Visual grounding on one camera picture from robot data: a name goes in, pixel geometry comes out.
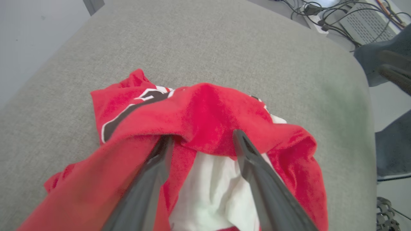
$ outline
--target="electronic device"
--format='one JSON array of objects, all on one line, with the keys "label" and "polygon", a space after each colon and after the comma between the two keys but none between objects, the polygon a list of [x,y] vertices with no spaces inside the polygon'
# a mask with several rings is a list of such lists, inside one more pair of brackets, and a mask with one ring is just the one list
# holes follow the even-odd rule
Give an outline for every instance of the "electronic device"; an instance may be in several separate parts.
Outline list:
[{"label": "electronic device", "polygon": [[[379,6],[378,1],[376,0],[361,1]],[[390,4],[392,12],[403,12],[403,10],[399,9],[392,1],[387,1]],[[382,0],[380,2],[382,2],[384,7],[388,6],[386,2]],[[356,3],[348,13],[364,8],[374,7],[367,4]],[[393,20],[395,21],[398,21],[398,19],[402,21],[403,26],[407,26],[411,23],[411,18],[406,14],[398,14],[393,17]],[[361,44],[368,44],[371,42],[390,40],[401,31],[401,26],[396,25],[394,22],[390,22],[387,26],[388,20],[389,19],[380,12],[360,10],[343,18],[340,21],[340,24],[354,38],[354,40]]]}]

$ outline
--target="fabric surface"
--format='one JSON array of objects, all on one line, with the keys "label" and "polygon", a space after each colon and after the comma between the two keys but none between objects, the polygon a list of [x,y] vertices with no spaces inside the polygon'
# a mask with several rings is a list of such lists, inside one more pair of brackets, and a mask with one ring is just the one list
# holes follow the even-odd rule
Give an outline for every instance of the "fabric surface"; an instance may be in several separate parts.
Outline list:
[{"label": "fabric surface", "polygon": [[255,95],[301,125],[317,140],[329,230],[375,228],[374,126],[355,58],[245,0],[105,3],[0,110],[0,230],[19,227],[46,196],[42,184],[99,147],[89,93],[136,68],[172,88]]},{"label": "fabric surface", "polygon": [[[271,118],[273,123],[287,123],[275,115]],[[261,155],[274,169],[267,154]],[[239,231],[260,229],[250,184],[241,176],[238,162],[202,152],[196,154],[169,220],[172,229],[179,231],[214,231],[232,226]]]},{"label": "fabric surface", "polygon": [[[152,84],[141,69],[91,95],[102,146],[45,183],[49,195],[19,231],[100,230],[159,136],[173,134],[170,175],[160,190],[154,225],[155,231],[169,231],[170,225],[164,221],[168,221],[177,203],[197,152],[237,159],[233,144],[235,129],[243,130],[260,153],[267,153],[275,171],[318,229],[328,230],[326,192],[321,170],[313,157],[314,138],[299,126],[273,123],[260,100],[209,83],[169,91]],[[221,167],[224,161],[217,164]],[[224,183],[224,178],[232,177],[228,169],[221,170],[213,185],[202,175],[204,178],[198,181],[202,186],[191,190],[213,192],[214,187]],[[237,179],[242,179],[238,171],[237,175]],[[237,187],[234,190],[239,191],[247,186],[245,180],[242,182],[232,185],[228,180],[221,187]],[[221,200],[223,195],[218,195],[219,192],[208,198]],[[217,225],[214,230],[233,226]],[[201,230],[202,227],[187,228]]]}]

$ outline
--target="gray upholstery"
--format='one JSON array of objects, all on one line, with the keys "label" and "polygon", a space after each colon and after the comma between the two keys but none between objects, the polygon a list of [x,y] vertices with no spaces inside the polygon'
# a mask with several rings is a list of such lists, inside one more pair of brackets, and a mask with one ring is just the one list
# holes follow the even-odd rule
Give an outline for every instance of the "gray upholstery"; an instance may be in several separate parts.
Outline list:
[{"label": "gray upholstery", "polygon": [[89,92],[137,68],[157,85],[236,88],[302,125],[318,141],[330,230],[375,228],[373,121],[354,57],[246,0],[117,0],[0,112],[0,230],[18,227],[42,184],[98,147]]}]

